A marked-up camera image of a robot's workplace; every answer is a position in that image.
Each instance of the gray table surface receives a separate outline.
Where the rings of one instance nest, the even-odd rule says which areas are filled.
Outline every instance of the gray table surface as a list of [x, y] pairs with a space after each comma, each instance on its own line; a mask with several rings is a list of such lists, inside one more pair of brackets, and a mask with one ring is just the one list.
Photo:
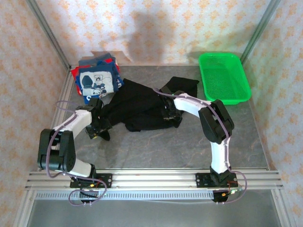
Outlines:
[[[173, 76], [197, 79], [198, 98], [205, 99], [198, 66], [121, 66], [121, 77], [148, 87], [161, 88]], [[108, 103], [112, 95], [104, 97]], [[80, 105], [83, 98], [72, 88], [70, 101]], [[227, 106], [235, 129], [230, 142], [232, 167], [267, 167], [258, 131], [248, 102]], [[77, 158], [96, 168], [209, 168], [210, 142], [200, 120], [183, 114], [181, 125], [154, 131], [129, 132], [123, 123], [109, 131], [111, 140], [90, 140], [83, 130], [75, 139]]]

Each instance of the red cloth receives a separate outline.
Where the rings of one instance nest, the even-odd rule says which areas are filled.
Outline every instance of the red cloth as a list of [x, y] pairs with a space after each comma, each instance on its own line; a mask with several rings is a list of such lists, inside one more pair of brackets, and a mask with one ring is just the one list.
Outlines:
[[[113, 61], [113, 59], [111, 59], [111, 58], [108, 58], [108, 59], [105, 59], [104, 60], [106, 63], [111, 63], [112, 61]], [[118, 73], [120, 73], [120, 68], [119, 68], [119, 66], [115, 63], [115, 65], [116, 65], [116, 67], [117, 67], [117, 70], [118, 70]]]
[[[71, 74], [72, 74], [72, 76], [74, 77], [74, 80], [76, 81], [76, 76], [79, 75], [79, 69], [80, 69], [80, 68], [89, 68], [89, 67], [90, 67], [90, 65], [82, 65], [82, 66], [76, 67], [74, 70], [71, 70]], [[78, 95], [81, 96], [82, 93], [81, 93], [80, 88], [79, 88], [78, 85], [76, 85], [76, 89], [77, 89]]]

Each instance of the black cloth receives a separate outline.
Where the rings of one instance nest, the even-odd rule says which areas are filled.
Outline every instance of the black cloth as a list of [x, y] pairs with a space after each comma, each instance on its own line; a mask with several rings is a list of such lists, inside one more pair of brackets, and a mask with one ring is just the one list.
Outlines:
[[[124, 86], [101, 110], [101, 117], [107, 118], [112, 126], [123, 122], [129, 131], [179, 126], [181, 121], [163, 119], [162, 111], [165, 110], [165, 106], [153, 89], [128, 79], [123, 81]], [[173, 93], [180, 90], [196, 97], [198, 83], [198, 80], [172, 77], [165, 86]]]

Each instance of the metal profile bar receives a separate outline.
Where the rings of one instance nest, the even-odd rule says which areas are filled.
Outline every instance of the metal profile bar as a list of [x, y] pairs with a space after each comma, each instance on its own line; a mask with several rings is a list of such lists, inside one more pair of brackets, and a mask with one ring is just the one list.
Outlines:
[[59, 55], [59, 58], [63, 64], [63, 66], [66, 69], [70, 68], [70, 65], [68, 63], [68, 60], [65, 56], [65, 54], [63, 53], [56, 37], [54, 36], [51, 28], [49, 27], [42, 11], [40, 10], [36, 0], [26, 0], [28, 6], [31, 8], [31, 10], [33, 11], [33, 14], [35, 15], [35, 17], [37, 18], [42, 30], [44, 31], [44, 33], [46, 34], [47, 38], [49, 39], [49, 41], [51, 42], [52, 46], [54, 47], [54, 49], [56, 50], [56, 52]]
[[257, 41], [261, 37], [264, 29], [266, 28], [267, 24], [269, 23], [272, 15], [274, 14], [276, 8], [278, 7], [279, 3], [281, 0], [271, 0], [268, 7], [266, 8], [259, 24], [257, 25], [257, 28], [252, 35], [251, 39], [249, 40], [242, 56], [241, 56], [241, 63], [242, 65], [245, 63], [247, 60], [249, 54], [251, 53], [252, 49], [256, 45]]
[[[248, 180], [248, 189], [276, 189], [283, 188], [277, 171], [264, 169], [241, 169]], [[144, 170], [98, 170], [97, 172], [112, 173], [112, 188], [109, 191], [148, 191], [148, 190], [200, 190], [196, 187], [195, 173], [209, 170], [203, 169], [144, 169]], [[243, 177], [237, 175], [238, 182], [245, 184]], [[55, 179], [47, 177], [45, 171], [31, 172], [26, 183], [26, 190], [64, 190], [69, 188], [70, 178], [59, 176]]]
[[[68, 200], [69, 191], [37, 191], [36, 200]], [[94, 200], [79, 192], [71, 195], [71, 199], [86, 198]], [[212, 191], [108, 191], [102, 200], [210, 200], [214, 198]]]
[[36, 191], [24, 192], [13, 227], [27, 226], [35, 198], [36, 198]]
[[[62, 87], [60, 96], [59, 96], [59, 100], [69, 100], [70, 95], [71, 95], [71, 89], [73, 86], [73, 77], [71, 76], [71, 72], [68, 70], [66, 79], [64, 81], [64, 85]], [[67, 103], [59, 103], [58, 104], [59, 107], [66, 109], [68, 104]], [[64, 116], [65, 116], [65, 111], [60, 110], [60, 109], [56, 109], [53, 120], [52, 120], [52, 124], [51, 124], [51, 128], [61, 124], [64, 120]]]
[[273, 189], [271, 190], [271, 193], [273, 195], [276, 211], [278, 213], [281, 226], [295, 227], [296, 224], [294, 221], [294, 217], [292, 215], [292, 211], [288, 206], [288, 201], [285, 201], [286, 200], [285, 190]]

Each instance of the cartoon print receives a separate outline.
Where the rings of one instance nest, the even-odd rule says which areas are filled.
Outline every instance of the cartoon print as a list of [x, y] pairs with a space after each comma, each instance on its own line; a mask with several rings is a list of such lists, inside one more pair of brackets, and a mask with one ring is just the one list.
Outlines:
[[84, 96], [104, 97], [108, 92], [113, 92], [112, 76], [110, 72], [86, 72], [81, 79]]
[[122, 87], [122, 83], [121, 83], [121, 81], [119, 80], [119, 78], [117, 79], [117, 84], [118, 84], [118, 88]]
[[106, 93], [105, 84], [103, 83], [103, 75], [95, 75], [94, 78], [96, 80], [93, 85], [93, 88], [95, 88], [95, 89], [99, 88], [102, 91], [102, 93]]

